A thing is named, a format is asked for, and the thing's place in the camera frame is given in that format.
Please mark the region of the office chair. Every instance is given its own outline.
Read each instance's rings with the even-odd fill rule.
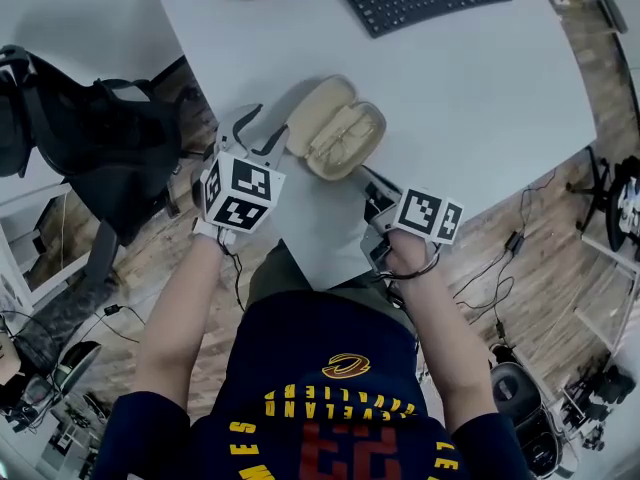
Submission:
[[[85,272],[102,281],[119,245],[161,209],[178,213],[167,185],[181,156],[179,109],[193,89],[167,103],[145,80],[86,87],[17,46],[0,50],[3,65],[13,79],[0,72],[0,175],[24,175],[38,148],[100,220]]]
[[[625,186],[631,181],[631,178],[640,179],[640,160],[635,156],[630,156],[622,161],[621,164],[614,166],[614,177],[608,190],[605,189],[607,178],[609,177],[610,164],[602,158],[596,161],[595,154],[591,146],[587,147],[589,159],[591,163],[591,171],[594,179],[594,186],[590,188],[576,188],[573,184],[567,183],[566,189],[572,194],[583,194],[592,196],[589,210],[584,220],[576,222],[576,229],[584,233],[589,223],[593,219],[596,210],[604,212],[607,227],[607,238],[611,250],[616,252],[620,250],[624,241],[629,237],[636,245],[640,245],[640,237],[633,233],[625,233],[620,229],[620,216],[622,210],[618,208],[618,199]],[[600,173],[598,164],[603,166],[603,172]]]

